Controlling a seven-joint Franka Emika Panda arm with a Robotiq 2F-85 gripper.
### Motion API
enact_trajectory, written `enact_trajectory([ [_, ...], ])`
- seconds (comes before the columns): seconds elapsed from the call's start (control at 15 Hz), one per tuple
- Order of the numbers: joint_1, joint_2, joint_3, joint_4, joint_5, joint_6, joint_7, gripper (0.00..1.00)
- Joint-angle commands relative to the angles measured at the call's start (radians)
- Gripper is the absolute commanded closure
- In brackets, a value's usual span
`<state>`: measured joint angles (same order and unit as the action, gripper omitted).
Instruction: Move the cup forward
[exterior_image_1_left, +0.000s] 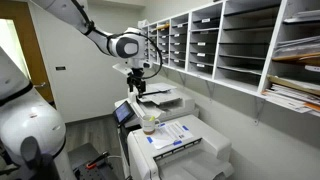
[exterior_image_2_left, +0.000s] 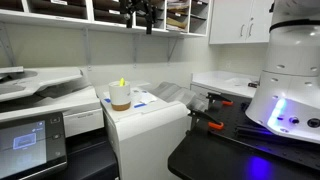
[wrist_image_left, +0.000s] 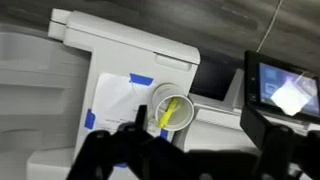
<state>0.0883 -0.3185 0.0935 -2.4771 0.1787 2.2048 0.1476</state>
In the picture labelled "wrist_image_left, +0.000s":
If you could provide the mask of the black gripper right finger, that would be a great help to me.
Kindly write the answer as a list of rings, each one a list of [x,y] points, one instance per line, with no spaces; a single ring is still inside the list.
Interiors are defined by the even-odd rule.
[[[291,163],[312,180],[320,180],[319,130],[297,134],[286,125],[271,123],[250,105],[242,107],[240,126],[260,150],[254,180],[292,180]]]

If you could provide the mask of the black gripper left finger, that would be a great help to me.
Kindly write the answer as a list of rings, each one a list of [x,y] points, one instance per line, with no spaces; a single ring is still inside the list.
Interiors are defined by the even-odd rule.
[[[85,139],[66,180],[110,180],[116,165],[125,164],[139,180],[187,180],[183,153],[146,131],[147,106],[140,105],[133,122],[111,134],[91,132]]]

